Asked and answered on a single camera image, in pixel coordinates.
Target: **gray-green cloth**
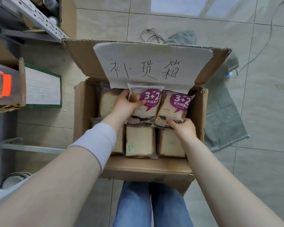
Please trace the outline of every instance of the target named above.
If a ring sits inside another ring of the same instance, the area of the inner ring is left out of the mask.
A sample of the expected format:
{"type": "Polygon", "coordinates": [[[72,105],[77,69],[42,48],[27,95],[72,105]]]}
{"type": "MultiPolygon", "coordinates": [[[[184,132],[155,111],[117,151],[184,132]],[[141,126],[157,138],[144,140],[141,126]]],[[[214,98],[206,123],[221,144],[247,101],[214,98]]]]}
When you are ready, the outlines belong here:
{"type": "MultiPolygon", "coordinates": [[[[172,35],[164,44],[194,45],[197,38],[192,30],[172,35]]],[[[240,114],[224,84],[225,76],[238,68],[239,62],[231,52],[222,66],[204,85],[208,89],[204,143],[211,151],[223,149],[248,138],[240,114]]]]}

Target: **purple speech bubble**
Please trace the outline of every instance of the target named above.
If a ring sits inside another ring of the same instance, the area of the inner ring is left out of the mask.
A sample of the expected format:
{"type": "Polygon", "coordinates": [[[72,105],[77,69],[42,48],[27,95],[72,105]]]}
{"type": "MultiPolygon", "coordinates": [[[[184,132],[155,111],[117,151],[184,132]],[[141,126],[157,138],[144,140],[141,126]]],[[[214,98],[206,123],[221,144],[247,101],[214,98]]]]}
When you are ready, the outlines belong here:
{"type": "Polygon", "coordinates": [[[158,105],[160,94],[161,91],[159,89],[148,89],[141,94],[140,100],[147,100],[144,104],[147,107],[146,111],[158,105]]]}
{"type": "Polygon", "coordinates": [[[173,94],[170,97],[170,104],[176,108],[175,112],[178,112],[180,110],[187,111],[188,106],[191,102],[191,97],[187,95],[182,95],[182,94],[173,94]]]}

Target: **clear plastic container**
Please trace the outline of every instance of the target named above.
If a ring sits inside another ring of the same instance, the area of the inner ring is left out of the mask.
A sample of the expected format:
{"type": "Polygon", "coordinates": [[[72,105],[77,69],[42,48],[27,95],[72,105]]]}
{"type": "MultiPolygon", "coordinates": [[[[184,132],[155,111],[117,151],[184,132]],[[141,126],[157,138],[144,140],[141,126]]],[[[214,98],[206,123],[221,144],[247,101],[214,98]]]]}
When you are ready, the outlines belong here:
{"type": "Polygon", "coordinates": [[[21,83],[19,71],[0,65],[0,105],[21,103],[21,83]]]}

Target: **packaged bread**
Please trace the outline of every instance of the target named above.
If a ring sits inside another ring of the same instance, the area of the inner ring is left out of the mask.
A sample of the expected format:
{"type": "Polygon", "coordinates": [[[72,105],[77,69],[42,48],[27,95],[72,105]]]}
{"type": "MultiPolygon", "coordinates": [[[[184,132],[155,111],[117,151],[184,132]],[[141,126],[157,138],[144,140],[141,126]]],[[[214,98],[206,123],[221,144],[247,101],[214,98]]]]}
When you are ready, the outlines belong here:
{"type": "Polygon", "coordinates": [[[152,157],[156,154],[155,129],[151,126],[126,126],[126,156],[152,157]]]}
{"type": "MultiPolygon", "coordinates": [[[[103,118],[91,118],[92,127],[96,124],[100,123],[103,118]]],[[[121,126],[118,133],[117,133],[117,141],[115,144],[114,149],[112,150],[112,154],[124,154],[124,141],[125,141],[125,125],[121,126]]]]}
{"type": "Polygon", "coordinates": [[[115,100],[122,92],[121,89],[109,87],[109,84],[100,83],[99,117],[105,118],[113,110],[115,100]]]}
{"type": "Polygon", "coordinates": [[[135,109],[128,119],[128,124],[146,123],[151,124],[154,122],[158,112],[160,102],[162,100],[162,86],[150,85],[131,85],[128,84],[130,90],[128,95],[129,102],[137,102],[146,99],[146,103],[141,107],[135,109]]]}
{"type": "Polygon", "coordinates": [[[172,91],[163,91],[163,102],[156,116],[154,127],[171,128],[167,125],[166,117],[171,118],[176,123],[183,123],[189,104],[193,96],[180,94],[172,91]]]}
{"type": "Polygon", "coordinates": [[[184,149],[179,138],[172,129],[160,129],[158,139],[158,155],[185,158],[184,149]]]}

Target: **floor tile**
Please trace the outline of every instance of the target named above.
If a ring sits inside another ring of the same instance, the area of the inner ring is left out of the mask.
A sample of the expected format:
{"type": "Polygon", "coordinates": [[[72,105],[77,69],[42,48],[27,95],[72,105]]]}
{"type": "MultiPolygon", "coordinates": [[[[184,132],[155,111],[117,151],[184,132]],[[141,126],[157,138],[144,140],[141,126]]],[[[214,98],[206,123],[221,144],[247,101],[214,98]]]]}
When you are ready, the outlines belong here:
{"type": "MultiPolygon", "coordinates": [[[[255,25],[250,59],[267,42],[269,30],[255,25]]],[[[284,27],[273,27],[269,44],[249,64],[241,118],[250,138],[239,147],[284,151],[284,27]]]]}
{"type": "Polygon", "coordinates": [[[108,227],[113,180],[97,179],[75,227],[108,227]]]}
{"type": "Polygon", "coordinates": [[[126,41],[128,13],[77,9],[77,39],[126,41]]]}
{"type": "Polygon", "coordinates": [[[257,0],[131,0],[130,12],[254,22],[257,0]]]}
{"type": "Polygon", "coordinates": [[[120,194],[121,194],[123,182],[124,181],[114,179],[113,192],[112,192],[112,195],[111,195],[109,227],[113,226],[115,218],[116,218],[117,206],[118,206],[118,201],[119,201],[119,197],[120,197],[120,194]]]}
{"type": "MultiPolygon", "coordinates": [[[[155,28],[157,33],[165,39],[179,31],[191,29],[196,34],[197,45],[233,49],[239,59],[239,69],[248,62],[252,24],[130,14],[127,40],[141,41],[141,32],[150,27],[155,28]]],[[[143,34],[144,39],[150,36],[151,34],[148,33],[143,34]]],[[[227,88],[239,112],[242,108],[246,71],[247,67],[240,72],[239,76],[234,73],[231,79],[226,80],[227,88]]]]}
{"type": "Polygon", "coordinates": [[[234,175],[284,220],[284,152],[238,147],[234,175]]]}
{"type": "Polygon", "coordinates": [[[74,0],[77,8],[129,12],[130,0],[74,0]]]}
{"type": "MultiPolygon", "coordinates": [[[[229,146],[223,150],[214,152],[214,155],[230,172],[232,172],[235,153],[236,147],[229,146]]],[[[184,200],[194,226],[218,226],[196,180],[191,183],[188,191],[184,195],[184,200]]]]}
{"type": "Polygon", "coordinates": [[[21,54],[26,63],[61,75],[62,108],[22,108],[18,112],[18,122],[73,128],[74,86],[85,80],[86,76],[77,67],[61,44],[35,42],[23,46],[21,54]]]}
{"type": "MultiPolygon", "coordinates": [[[[284,0],[258,0],[255,22],[270,24],[274,11],[282,1],[284,0]]],[[[284,4],[278,8],[273,24],[284,26],[284,4]]]]}
{"type": "MultiPolygon", "coordinates": [[[[18,123],[17,137],[24,138],[24,145],[66,149],[73,141],[73,130],[18,123]]],[[[56,156],[47,153],[17,151],[15,171],[35,173],[56,156]]]]}

